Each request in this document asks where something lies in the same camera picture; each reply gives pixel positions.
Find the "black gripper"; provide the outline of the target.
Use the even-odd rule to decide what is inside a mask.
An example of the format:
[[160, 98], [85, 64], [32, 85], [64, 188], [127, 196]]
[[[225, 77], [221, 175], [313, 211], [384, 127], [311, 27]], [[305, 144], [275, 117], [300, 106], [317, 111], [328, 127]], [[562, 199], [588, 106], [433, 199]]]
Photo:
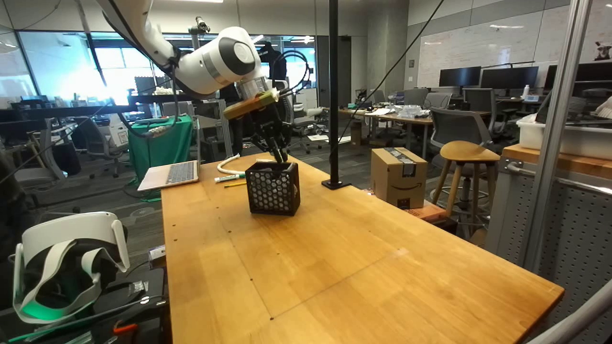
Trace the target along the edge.
[[279, 104], [252, 111], [244, 117], [250, 131], [250, 142], [271, 161], [286, 163], [286, 146], [290, 144], [290, 127], [284, 125], [284, 108]]

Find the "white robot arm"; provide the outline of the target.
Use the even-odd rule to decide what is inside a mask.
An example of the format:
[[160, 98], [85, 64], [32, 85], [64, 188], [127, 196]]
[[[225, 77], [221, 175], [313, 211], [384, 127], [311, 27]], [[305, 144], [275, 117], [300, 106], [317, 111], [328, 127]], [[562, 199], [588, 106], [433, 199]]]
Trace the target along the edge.
[[259, 54], [242, 27], [225, 27], [210, 43], [181, 52], [152, 24], [152, 0], [97, 0], [106, 24], [185, 94], [202, 98], [236, 87], [240, 100], [227, 121], [254, 117], [254, 140], [277, 163], [286, 163], [286, 131], [277, 113], [280, 92], [259, 77]]

